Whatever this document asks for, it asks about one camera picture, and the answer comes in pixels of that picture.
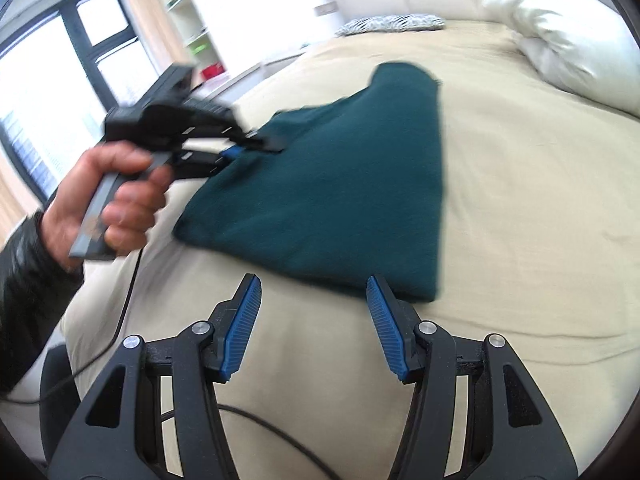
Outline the black jacket left forearm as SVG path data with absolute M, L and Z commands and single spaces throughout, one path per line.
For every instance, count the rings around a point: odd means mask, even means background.
M 1 251 L 1 393 L 21 381 L 84 284 L 84 270 L 64 269 L 41 236 L 43 213 L 25 219 Z

